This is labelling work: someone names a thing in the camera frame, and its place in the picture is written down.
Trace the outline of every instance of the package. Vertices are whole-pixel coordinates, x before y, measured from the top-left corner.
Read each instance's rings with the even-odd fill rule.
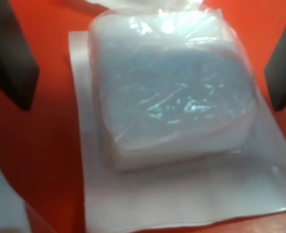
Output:
[[[203,0],[170,0],[170,3],[187,4],[188,2],[202,3]],[[101,5],[110,9],[120,8],[150,8],[163,5],[167,0],[66,0],[66,2],[74,7],[88,11],[91,8],[96,8],[95,4]]]
[[[247,150],[131,172],[111,169],[99,152],[87,44],[88,32],[70,32],[88,232],[203,226],[286,211],[286,140],[260,92]]]
[[[115,10],[90,28],[103,156],[119,170],[240,148],[257,112],[234,30],[197,4]]]
[[[0,171],[0,232],[55,233],[10,187]]]

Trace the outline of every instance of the orange table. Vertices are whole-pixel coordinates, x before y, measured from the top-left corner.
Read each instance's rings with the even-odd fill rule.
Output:
[[[11,0],[40,66],[30,112],[0,91],[0,167],[12,186],[58,233],[84,232],[83,176],[78,112],[68,31],[86,30],[94,16],[62,0]],[[270,104],[263,75],[286,25],[286,0],[206,0],[223,9],[244,43],[256,81]],[[274,114],[286,136],[286,109]],[[280,233],[286,213],[198,229],[161,232]]]

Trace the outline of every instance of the clear plastic bag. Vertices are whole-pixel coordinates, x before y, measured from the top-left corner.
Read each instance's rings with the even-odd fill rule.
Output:
[[[243,146],[257,112],[255,85],[236,33],[218,12],[175,1],[110,11],[92,23],[90,48],[102,153],[116,168]]]
[[[69,34],[79,110],[86,228],[92,233],[202,226],[286,211],[286,140],[258,92],[247,150],[116,172],[100,154],[88,32]]]
[[[187,20],[168,20],[167,24],[164,20],[161,21],[161,19],[169,19],[171,16],[174,16],[173,19],[182,19],[180,11],[193,12]],[[195,21],[192,18],[197,15],[197,12],[200,12],[198,15],[206,14],[205,17],[201,17],[201,21]],[[155,22],[152,16],[159,17],[160,20]],[[235,32],[221,17],[219,11],[213,12],[193,4],[184,8],[179,6],[176,10],[172,10],[170,7],[152,10],[150,13],[142,13],[140,10],[127,10],[121,13],[120,11],[112,11],[95,21],[91,27],[91,36],[88,36],[88,32],[70,33],[69,47],[79,110],[84,168],[85,217],[88,231],[93,233],[129,233],[143,229],[202,226],[229,218],[286,211],[285,138],[260,92],[254,87],[251,66]],[[189,48],[185,45],[186,36],[178,40],[179,38],[175,38],[174,35],[175,32],[185,32],[184,30],[179,31],[182,28],[179,26],[187,23],[195,25],[195,22],[200,22],[201,27],[195,27],[196,33],[189,35],[199,35],[200,39],[193,40]],[[172,34],[159,33],[158,37],[148,33],[146,26],[152,28],[152,32],[154,32],[159,24],[166,25],[167,30],[176,29],[176,31],[172,31]],[[127,27],[129,25],[132,25],[133,31]],[[146,40],[141,39],[139,34],[135,34],[135,32],[141,33],[143,28],[146,29],[146,34],[144,34]],[[128,49],[133,49],[135,44],[142,45],[144,42],[147,43],[144,47],[139,46],[132,52],[131,49]],[[189,54],[189,50],[196,50],[196,53]],[[178,126],[168,124],[169,120],[174,119],[170,118],[172,115],[166,112],[166,105],[161,108],[163,115],[160,117],[166,118],[166,121],[162,122],[167,124],[163,124],[163,127],[161,124],[153,124],[157,129],[164,130],[154,130],[146,124],[148,130],[141,127],[145,123],[141,119],[150,116],[141,111],[142,109],[139,108],[141,105],[136,105],[136,103],[150,99],[153,96],[150,93],[155,89],[159,89],[160,95],[165,93],[164,89],[167,90],[169,96],[173,93],[171,98],[176,98],[175,101],[170,99],[169,106],[170,108],[175,107],[176,112],[171,111],[170,113],[174,112],[176,116],[179,116],[178,119],[181,122],[189,122],[188,116],[191,116],[192,113],[184,112],[181,114],[177,109],[179,106],[178,99],[181,98],[179,95],[185,89],[174,93],[175,89],[173,88],[176,83],[181,88],[183,87],[181,75],[176,79],[176,82],[163,81],[160,82],[161,85],[156,82],[148,85],[150,90],[145,90],[147,93],[145,99],[141,98],[139,88],[142,86],[140,83],[147,85],[144,82],[148,79],[146,75],[141,75],[141,73],[147,73],[146,71],[152,70],[152,68],[155,73],[159,74],[157,78],[163,77],[163,79],[171,80],[174,75],[165,77],[162,72],[167,71],[167,74],[172,74],[175,67],[183,65],[184,67],[181,67],[179,71],[184,74],[185,70],[188,70],[190,73],[193,70],[186,66],[187,62],[190,61],[200,67],[199,59],[194,59],[192,56],[202,58],[202,67],[205,64],[203,61],[217,63],[213,66],[214,74],[220,77],[219,81],[221,82],[217,83],[216,80],[206,79],[206,77],[213,76],[213,72],[211,72],[213,69],[204,70],[207,71],[205,74],[209,75],[202,79],[200,88],[194,86],[191,79],[189,79],[190,81],[187,79],[187,82],[190,82],[187,85],[192,85],[193,90],[196,90],[195,93],[191,92],[192,99],[189,101],[201,100],[204,102],[202,96],[206,95],[206,98],[210,100],[208,103],[213,101],[217,103],[216,106],[211,104],[204,106],[211,107],[207,110],[213,110],[209,114],[223,113],[219,119],[216,119],[216,125],[222,121],[229,122],[230,125],[228,131],[222,128],[219,136],[215,134],[214,142],[221,142],[222,140],[226,142],[227,138],[232,138],[233,143],[213,143],[213,151],[204,155],[198,153],[192,160],[182,155],[182,159],[187,159],[186,163],[172,163],[172,161],[176,161],[175,159],[181,158],[174,158],[170,154],[169,158],[165,157],[168,160],[163,160],[159,153],[150,153],[151,156],[133,154],[132,158],[120,154],[120,148],[123,149],[123,152],[128,149],[126,145],[140,145],[141,142],[138,140],[140,136],[142,136],[144,146],[152,145],[153,142],[148,141],[146,133],[149,133],[149,136],[155,140],[154,143],[161,145],[157,137],[164,134],[171,135],[171,132],[168,133],[168,129],[165,127],[172,126],[172,129],[179,130]],[[141,69],[137,76],[128,75],[131,73],[131,68],[139,67],[138,64],[146,69]],[[221,70],[222,74],[229,73],[231,75],[221,76],[217,70]],[[233,74],[238,76],[237,79],[233,78]],[[122,80],[124,77],[132,77],[133,79]],[[141,78],[141,81],[140,83],[134,82],[135,91],[131,92],[130,83],[133,83],[136,77]],[[216,90],[215,88],[209,89],[209,86],[204,84],[211,84],[213,87],[217,84],[225,84],[226,86],[223,88],[227,88],[226,90],[230,92],[222,93],[220,91],[222,90],[221,86],[219,86],[220,90]],[[214,99],[214,93],[209,93],[208,90],[219,92],[223,96]],[[202,94],[201,99],[194,98],[193,95],[196,94]],[[214,137],[214,134],[208,133],[206,130],[210,127],[209,117],[207,117],[206,112],[201,113],[199,111],[201,105],[203,104],[196,103],[186,109],[193,109],[195,115],[204,116],[202,129],[207,132],[208,139],[202,139],[200,142],[206,148],[207,141],[212,144],[210,137]],[[134,114],[126,112],[129,108],[134,109]],[[230,108],[235,110],[233,118],[237,117],[237,122],[232,122],[228,117]],[[115,122],[120,123],[121,128],[123,128],[135,121],[140,123],[137,124],[138,127],[134,127],[130,132],[129,130],[124,131],[125,134],[120,136],[123,141],[118,141],[116,135],[122,131],[118,131],[120,130],[118,127],[115,128],[118,126]],[[182,128],[183,132],[189,132],[194,127],[200,129],[201,124],[198,122],[192,119],[191,123],[185,123]],[[183,140],[179,140],[178,143],[181,143],[179,146],[176,146],[178,145],[176,141],[172,144],[167,143],[170,150],[166,147],[159,147],[157,151],[167,150],[174,153],[189,149],[193,146],[190,143],[187,147],[181,146],[183,143],[192,141],[188,139],[185,137]],[[239,146],[239,142],[244,140],[245,142]],[[196,144],[196,148],[202,146],[198,142],[193,142]],[[114,158],[114,164],[121,169],[163,164],[146,169],[133,169],[130,172],[119,172],[108,166],[107,158]]]
[[[0,232],[55,233],[55,231],[10,187],[0,171]]]

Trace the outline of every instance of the plastic wrap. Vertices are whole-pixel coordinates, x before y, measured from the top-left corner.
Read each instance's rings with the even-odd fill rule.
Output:
[[[67,0],[67,1],[85,1],[93,4],[99,4],[110,9],[119,8],[150,8],[161,6],[168,2],[168,0]],[[192,2],[202,3],[203,0],[170,0],[169,3],[188,4]]]
[[[0,171],[0,232],[55,233],[10,187]]]
[[[69,34],[88,232],[202,226],[286,211],[286,140],[259,92],[247,150],[131,172],[111,169],[99,153],[104,145],[98,140],[87,41],[88,32]]]
[[[183,3],[92,23],[102,153],[118,169],[237,150],[254,122],[252,69],[236,33],[218,12]]]

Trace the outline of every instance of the black bracket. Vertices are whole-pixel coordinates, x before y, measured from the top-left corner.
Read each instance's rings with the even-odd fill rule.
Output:
[[[0,0],[0,88],[20,108],[32,105],[39,68],[8,0]]]

